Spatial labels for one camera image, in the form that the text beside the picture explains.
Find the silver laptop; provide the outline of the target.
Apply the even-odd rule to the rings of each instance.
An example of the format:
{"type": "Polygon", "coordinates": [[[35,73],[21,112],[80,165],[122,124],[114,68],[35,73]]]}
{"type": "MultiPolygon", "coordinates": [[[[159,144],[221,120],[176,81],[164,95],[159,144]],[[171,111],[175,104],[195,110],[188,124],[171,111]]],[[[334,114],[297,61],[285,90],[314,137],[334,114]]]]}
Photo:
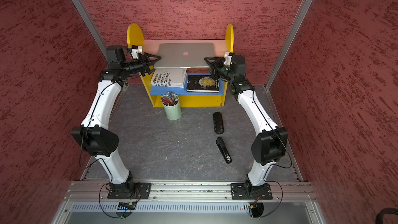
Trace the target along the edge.
{"type": "Polygon", "coordinates": [[[161,44],[158,56],[154,68],[208,68],[204,59],[215,57],[215,50],[212,43],[161,44]]]}

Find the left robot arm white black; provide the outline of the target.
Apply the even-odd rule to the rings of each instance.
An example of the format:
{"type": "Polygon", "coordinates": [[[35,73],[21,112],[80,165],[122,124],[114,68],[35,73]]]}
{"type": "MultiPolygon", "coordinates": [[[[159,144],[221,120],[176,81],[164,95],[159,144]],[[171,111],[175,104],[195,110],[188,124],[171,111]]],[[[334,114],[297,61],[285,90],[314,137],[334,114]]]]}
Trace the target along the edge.
{"type": "Polygon", "coordinates": [[[72,137],[82,151],[99,162],[109,177],[110,199],[131,198],[137,195],[132,173],[119,155],[119,138],[109,130],[112,111],[119,94],[125,89],[127,79],[134,75],[146,76],[154,72],[160,56],[142,51],[141,46],[128,48],[113,45],[106,48],[107,67],[101,71],[97,92],[90,110],[78,127],[73,127],[72,137]]]}

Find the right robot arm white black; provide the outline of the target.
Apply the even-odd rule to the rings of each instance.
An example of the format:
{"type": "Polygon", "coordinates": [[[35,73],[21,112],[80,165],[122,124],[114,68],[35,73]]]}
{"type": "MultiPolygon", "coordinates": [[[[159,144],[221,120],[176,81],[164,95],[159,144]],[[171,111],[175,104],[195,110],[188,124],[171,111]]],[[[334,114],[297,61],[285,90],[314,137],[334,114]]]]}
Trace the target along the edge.
{"type": "Polygon", "coordinates": [[[254,199],[267,191],[266,178],[273,166],[286,154],[288,132],[280,128],[266,113],[255,93],[254,86],[246,78],[246,60],[239,55],[205,58],[212,77],[228,83],[231,94],[248,115],[257,134],[251,146],[254,163],[247,179],[241,185],[243,194],[254,199]]]}

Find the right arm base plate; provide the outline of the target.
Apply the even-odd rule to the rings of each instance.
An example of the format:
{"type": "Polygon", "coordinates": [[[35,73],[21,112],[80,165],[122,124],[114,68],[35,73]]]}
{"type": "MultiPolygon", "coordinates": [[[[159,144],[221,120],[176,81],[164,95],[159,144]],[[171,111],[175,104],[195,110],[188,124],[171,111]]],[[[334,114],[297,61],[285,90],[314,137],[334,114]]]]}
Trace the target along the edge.
{"type": "Polygon", "coordinates": [[[231,183],[231,195],[233,200],[272,200],[273,195],[270,185],[253,186],[249,181],[244,183],[231,183]]]}

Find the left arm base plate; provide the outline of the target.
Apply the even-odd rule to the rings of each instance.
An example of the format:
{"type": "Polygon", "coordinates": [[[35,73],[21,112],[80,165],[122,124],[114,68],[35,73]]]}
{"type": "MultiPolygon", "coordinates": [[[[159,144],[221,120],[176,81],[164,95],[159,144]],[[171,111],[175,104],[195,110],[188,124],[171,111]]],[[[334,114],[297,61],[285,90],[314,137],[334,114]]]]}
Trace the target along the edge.
{"type": "Polygon", "coordinates": [[[151,183],[110,184],[108,199],[144,199],[149,198],[151,183]]]}

